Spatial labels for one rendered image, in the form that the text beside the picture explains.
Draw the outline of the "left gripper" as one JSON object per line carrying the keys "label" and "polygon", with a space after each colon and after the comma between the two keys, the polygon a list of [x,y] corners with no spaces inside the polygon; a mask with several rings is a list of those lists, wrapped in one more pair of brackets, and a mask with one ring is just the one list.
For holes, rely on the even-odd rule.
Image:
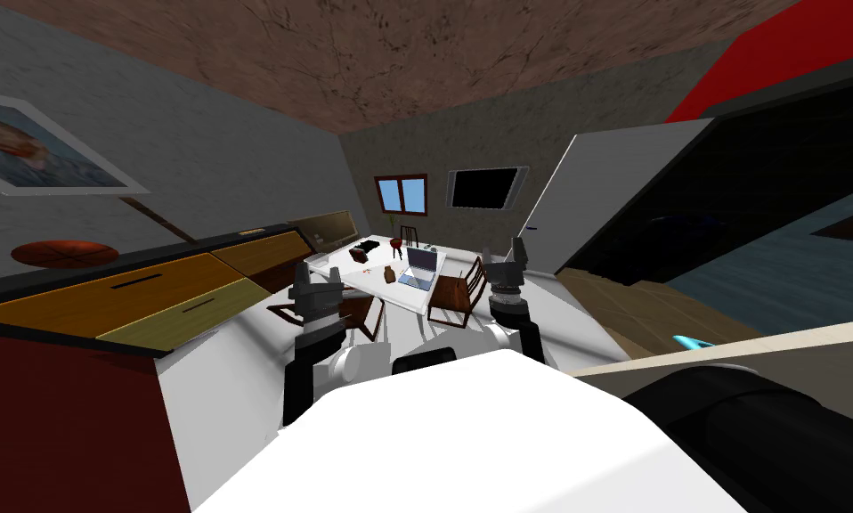
{"label": "left gripper", "polygon": [[296,285],[288,291],[293,311],[303,319],[305,330],[320,330],[339,323],[344,284],[337,266],[330,267],[328,282],[311,283],[309,265],[298,263]]}

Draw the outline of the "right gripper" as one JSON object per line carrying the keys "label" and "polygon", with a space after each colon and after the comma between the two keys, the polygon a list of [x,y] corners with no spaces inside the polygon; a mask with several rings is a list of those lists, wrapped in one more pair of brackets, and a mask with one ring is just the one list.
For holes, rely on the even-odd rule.
{"label": "right gripper", "polygon": [[512,239],[511,261],[492,262],[488,248],[483,249],[481,260],[486,279],[493,289],[518,289],[524,285],[528,256],[521,237]]}

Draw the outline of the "white table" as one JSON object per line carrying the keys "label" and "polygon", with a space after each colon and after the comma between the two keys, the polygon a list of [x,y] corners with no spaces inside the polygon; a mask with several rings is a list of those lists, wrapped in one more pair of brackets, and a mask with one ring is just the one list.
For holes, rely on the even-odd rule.
{"label": "white table", "polygon": [[380,297],[387,303],[397,305],[415,314],[426,315],[429,301],[435,291],[435,283],[428,290],[423,290],[399,282],[386,283],[384,277],[387,266],[392,268],[396,277],[401,276],[403,271],[409,267],[407,250],[412,249],[412,247],[402,246],[404,259],[401,260],[393,256],[388,237],[371,235],[366,239],[361,239],[361,242],[369,240],[378,241],[379,246],[368,253],[368,260],[365,263],[358,263],[350,256],[350,248],[358,244],[352,242],[324,256],[313,256],[308,262],[309,270],[328,278],[330,268],[337,267],[341,281],[347,287],[353,287],[372,296]]}

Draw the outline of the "white door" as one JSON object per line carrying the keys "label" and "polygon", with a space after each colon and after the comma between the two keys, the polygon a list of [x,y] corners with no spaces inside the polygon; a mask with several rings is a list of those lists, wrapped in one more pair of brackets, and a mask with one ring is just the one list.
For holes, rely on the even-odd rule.
{"label": "white door", "polygon": [[520,232],[531,272],[554,274],[714,120],[577,134]]}

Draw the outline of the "red framed window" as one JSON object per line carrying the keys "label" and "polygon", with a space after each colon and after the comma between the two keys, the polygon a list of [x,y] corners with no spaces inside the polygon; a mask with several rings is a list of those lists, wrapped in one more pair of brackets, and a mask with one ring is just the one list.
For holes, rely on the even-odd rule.
{"label": "red framed window", "polygon": [[382,211],[387,214],[427,216],[427,175],[375,176]]}

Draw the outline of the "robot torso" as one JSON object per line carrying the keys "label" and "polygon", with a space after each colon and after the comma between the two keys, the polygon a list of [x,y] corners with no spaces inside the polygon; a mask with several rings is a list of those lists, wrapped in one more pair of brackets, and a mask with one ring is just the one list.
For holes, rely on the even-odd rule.
{"label": "robot torso", "polygon": [[509,350],[324,395],[195,513],[745,513],[645,414]]}

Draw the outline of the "yellow drawer cabinet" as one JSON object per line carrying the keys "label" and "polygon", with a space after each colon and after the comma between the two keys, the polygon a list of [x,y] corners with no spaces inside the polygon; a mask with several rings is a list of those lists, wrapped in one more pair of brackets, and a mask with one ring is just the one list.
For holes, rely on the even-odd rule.
{"label": "yellow drawer cabinet", "polygon": [[280,427],[288,225],[0,280],[0,513],[191,513]]}

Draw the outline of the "orange basketball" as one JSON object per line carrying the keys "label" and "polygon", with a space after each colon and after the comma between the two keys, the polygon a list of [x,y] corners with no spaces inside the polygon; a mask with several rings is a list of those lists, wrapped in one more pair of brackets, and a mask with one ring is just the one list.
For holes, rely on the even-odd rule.
{"label": "orange basketball", "polygon": [[116,261],[112,247],[86,240],[44,240],[18,246],[11,252],[15,261],[50,269],[80,269]]}

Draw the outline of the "beige edged door leaf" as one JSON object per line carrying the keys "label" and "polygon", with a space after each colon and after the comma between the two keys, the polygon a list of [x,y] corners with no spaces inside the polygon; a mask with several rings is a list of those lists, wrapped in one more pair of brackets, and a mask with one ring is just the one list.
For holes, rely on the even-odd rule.
{"label": "beige edged door leaf", "polygon": [[692,366],[736,365],[853,419],[853,322],[583,369],[590,386],[624,397]]}

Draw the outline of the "black wall screen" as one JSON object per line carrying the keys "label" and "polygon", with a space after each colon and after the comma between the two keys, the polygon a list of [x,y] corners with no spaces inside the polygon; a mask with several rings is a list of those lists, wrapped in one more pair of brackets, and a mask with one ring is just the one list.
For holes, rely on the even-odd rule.
{"label": "black wall screen", "polygon": [[449,208],[510,210],[529,167],[453,170],[449,173]]}

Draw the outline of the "framed wall picture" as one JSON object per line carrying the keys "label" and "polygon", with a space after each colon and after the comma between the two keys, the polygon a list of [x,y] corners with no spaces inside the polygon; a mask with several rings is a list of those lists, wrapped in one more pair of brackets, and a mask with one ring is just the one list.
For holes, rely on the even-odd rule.
{"label": "framed wall picture", "polygon": [[29,102],[0,95],[0,193],[145,194],[148,190]]}

